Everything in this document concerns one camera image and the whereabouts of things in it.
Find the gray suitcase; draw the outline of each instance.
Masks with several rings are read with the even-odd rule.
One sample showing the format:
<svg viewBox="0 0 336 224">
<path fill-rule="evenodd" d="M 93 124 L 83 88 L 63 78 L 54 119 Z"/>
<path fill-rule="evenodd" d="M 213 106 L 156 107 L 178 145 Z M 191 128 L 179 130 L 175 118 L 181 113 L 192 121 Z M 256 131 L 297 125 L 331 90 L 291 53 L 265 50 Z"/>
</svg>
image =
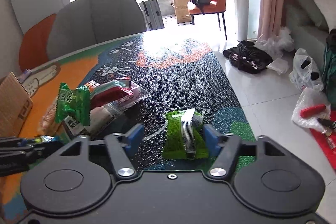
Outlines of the gray suitcase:
<svg viewBox="0 0 336 224">
<path fill-rule="evenodd" d="M 146 19 L 147 30 L 164 28 L 158 0 L 142 0 L 139 5 Z"/>
</svg>

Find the green candy wrapper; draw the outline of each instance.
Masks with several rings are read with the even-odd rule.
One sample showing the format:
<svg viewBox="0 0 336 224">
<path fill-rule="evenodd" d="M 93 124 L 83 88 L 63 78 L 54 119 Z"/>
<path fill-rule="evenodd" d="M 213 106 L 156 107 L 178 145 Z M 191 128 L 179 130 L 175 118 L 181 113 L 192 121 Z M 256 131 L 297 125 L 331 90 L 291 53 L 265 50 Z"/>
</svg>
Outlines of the green candy wrapper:
<svg viewBox="0 0 336 224">
<path fill-rule="evenodd" d="M 173 111 L 166 114 L 167 125 L 167 141 L 162 151 L 162 156 L 167 160 L 190 159 L 185 151 L 185 143 L 181 132 L 181 117 L 186 110 Z M 203 126 L 203 116 L 195 112 L 192 118 L 193 135 L 195 139 L 196 153 L 195 159 L 208 158 L 209 153 L 205 145 L 205 141 L 199 134 Z"/>
<path fill-rule="evenodd" d="M 83 126 L 90 125 L 90 91 L 87 86 L 71 90 L 67 84 L 60 84 L 55 122 L 60 123 L 67 116 L 76 119 Z"/>
</svg>

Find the silver screw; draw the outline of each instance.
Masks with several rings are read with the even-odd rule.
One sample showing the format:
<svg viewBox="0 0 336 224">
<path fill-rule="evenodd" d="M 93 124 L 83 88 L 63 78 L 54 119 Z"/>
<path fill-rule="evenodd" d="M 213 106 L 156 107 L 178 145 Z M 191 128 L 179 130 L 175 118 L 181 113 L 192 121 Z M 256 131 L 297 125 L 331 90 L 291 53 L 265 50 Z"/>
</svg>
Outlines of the silver screw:
<svg viewBox="0 0 336 224">
<path fill-rule="evenodd" d="M 210 175 L 214 177 L 222 177 L 226 175 L 226 171 L 223 168 L 213 168 L 210 170 Z"/>
<path fill-rule="evenodd" d="M 122 177 L 129 177 L 134 173 L 135 173 L 134 170 L 128 167 L 121 168 L 120 170 L 118 170 L 118 174 Z"/>
<path fill-rule="evenodd" d="M 168 178 L 169 179 L 177 179 L 177 175 L 175 175 L 175 174 L 169 174 Z"/>
</svg>

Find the gray chair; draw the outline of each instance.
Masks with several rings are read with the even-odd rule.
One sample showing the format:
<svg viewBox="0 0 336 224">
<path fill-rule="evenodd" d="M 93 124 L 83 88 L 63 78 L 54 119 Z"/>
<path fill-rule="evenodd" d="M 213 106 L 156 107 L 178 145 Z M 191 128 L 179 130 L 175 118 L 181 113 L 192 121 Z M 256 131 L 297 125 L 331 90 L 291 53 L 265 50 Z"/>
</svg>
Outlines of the gray chair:
<svg viewBox="0 0 336 224">
<path fill-rule="evenodd" d="M 56 16 L 47 43 L 48 58 L 145 31 L 135 0 L 75 0 Z"/>
</svg>

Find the cartoon hand illustration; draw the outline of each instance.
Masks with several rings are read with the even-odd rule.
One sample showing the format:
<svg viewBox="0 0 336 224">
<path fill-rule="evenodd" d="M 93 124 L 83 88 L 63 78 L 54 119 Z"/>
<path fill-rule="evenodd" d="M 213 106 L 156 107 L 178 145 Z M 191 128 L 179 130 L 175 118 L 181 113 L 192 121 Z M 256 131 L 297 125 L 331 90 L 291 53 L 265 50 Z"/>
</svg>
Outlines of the cartoon hand illustration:
<svg viewBox="0 0 336 224">
<path fill-rule="evenodd" d="M 38 73 L 29 76 L 24 81 L 22 86 L 28 92 L 29 96 L 32 97 L 40 86 L 53 79 L 57 73 L 57 66 L 52 65 L 44 70 L 39 71 Z"/>
</svg>

